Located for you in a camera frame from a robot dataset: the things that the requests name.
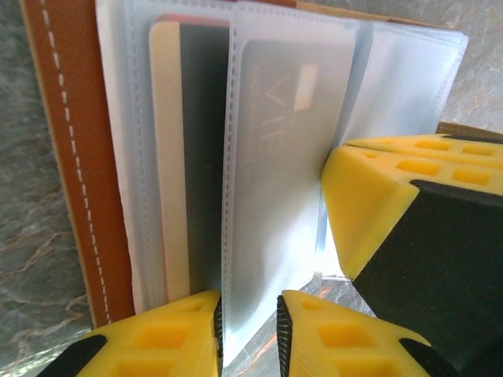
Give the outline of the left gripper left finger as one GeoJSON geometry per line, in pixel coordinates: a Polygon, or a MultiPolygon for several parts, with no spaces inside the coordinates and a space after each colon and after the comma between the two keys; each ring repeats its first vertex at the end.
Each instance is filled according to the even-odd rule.
{"type": "Polygon", "coordinates": [[[222,300],[205,291],[97,328],[46,367],[48,376],[220,376],[222,300]]]}

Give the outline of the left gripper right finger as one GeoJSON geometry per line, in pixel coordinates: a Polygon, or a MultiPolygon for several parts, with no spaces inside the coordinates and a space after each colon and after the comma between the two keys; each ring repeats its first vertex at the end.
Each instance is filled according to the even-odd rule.
{"type": "Polygon", "coordinates": [[[414,331],[305,292],[277,298],[282,376],[456,376],[414,331]]]}

